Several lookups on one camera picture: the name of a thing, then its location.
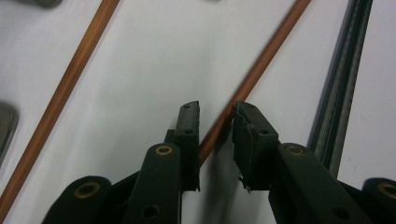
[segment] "white table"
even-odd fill
[[[199,100],[201,139],[293,1],[120,2],[5,223],[39,223],[64,188],[85,175],[115,183]],[[6,186],[99,0],[54,9],[0,2],[0,100],[20,122],[0,169]],[[313,1],[247,101],[281,142],[307,143],[347,1]],[[396,179],[395,1],[375,1],[339,179]],[[201,169],[201,192],[183,196],[182,223],[275,223],[267,193],[237,180],[230,141]]]

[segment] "white surface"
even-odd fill
[[[64,0],[44,10],[0,1],[0,100],[21,116],[0,169],[1,190],[99,3]],[[121,1],[6,223],[39,223],[64,188],[85,175],[115,183],[134,173],[189,101],[200,101],[205,136],[292,3]],[[248,98],[281,142],[306,145],[346,7],[344,0],[313,1]],[[396,179],[395,7],[375,2],[363,50],[340,172],[358,188],[372,175]],[[237,177],[228,141],[201,169],[202,191],[183,196],[182,223],[275,223],[267,194],[247,194]]]

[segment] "screw hole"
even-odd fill
[[[160,155],[160,156],[166,156],[171,152],[172,152],[171,147],[157,147],[155,149],[155,153],[157,153],[157,155]]]
[[[268,131],[267,131],[267,130],[261,130],[261,131],[259,131],[259,133],[261,133],[261,134],[268,134]]]
[[[396,195],[396,188],[394,188],[394,187],[384,187],[384,190],[385,190],[388,194],[394,194],[394,195]]]
[[[305,154],[305,151],[300,147],[288,146],[287,150],[289,151],[289,153],[291,153],[295,156],[302,156]]]
[[[388,197],[396,199],[396,186],[387,182],[381,182],[378,184],[378,189]]]
[[[344,208],[339,208],[339,207],[335,207],[332,212],[334,213],[334,215],[338,218],[341,218],[343,220],[347,220],[349,219],[349,213],[347,210],[345,210]]]
[[[160,213],[160,209],[156,204],[151,204],[145,208],[143,208],[143,217],[144,218],[154,218]]]
[[[78,186],[75,190],[75,197],[80,199],[90,198],[95,195],[100,189],[97,182],[88,182]]]

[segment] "copper rod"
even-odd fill
[[[3,222],[7,213],[18,196],[21,187],[35,164],[42,147],[47,141],[56,120],[59,118],[64,105],[73,91],[78,78],[91,57],[100,36],[108,24],[111,15],[117,7],[119,0],[103,0],[97,9],[90,26],[82,37],[78,48],[70,61],[58,88],[49,101],[43,117],[39,121],[29,144],[9,179],[0,198],[0,222]]]
[[[277,51],[282,46],[286,37],[288,37],[291,29],[300,19],[305,9],[308,7],[310,0],[297,0],[289,10],[286,17],[280,23],[276,32],[271,37],[267,46],[264,48],[259,58],[250,68],[242,83],[239,85],[233,97],[225,106],[218,119],[213,124],[212,128],[206,134],[204,141],[200,145],[199,158],[201,165],[205,162],[210,152],[215,148],[221,135],[226,131],[227,126],[233,119],[232,108],[237,101],[245,101],[248,95],[253,90],[256,83],[259,81],[262,73],[264,73],[268,64],[272,61]]]

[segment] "black plastic part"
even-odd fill
[[[180,176],[178,146],[164,143],[151,147],[122,223],[180,223]]]
[[[181,150],[181,189],[199,188],[199,115],[198,101],[183,105],[178,113],[175,130],[168,130],[165,143],[174,143]]]
[[[121,223],[129,203],[139,172],[134,173],[111,186],[99,223]]]
[[[269,189],[278,134],[256,106],[237,102],[233,107],[233,143],[244,187]]]
[[[270,204],[279,223],[373,223],[311,151],[297,144],[282,144],[276,151],[276,172],[289,197],[270,190]],[[295,220],[281,222],[289,214],[277,211],[293,203]]]
[[[362,206],[375,223],[396,223],[396,182],[372,178],[364,182]]]
[[[0,103],[0,165],[6,156],[17,123],[18,115],[15,109],[9,105]]]
[[[110,182],[100,176],[76,180],[52,205],[43,224],[98,223],[110,188]]]

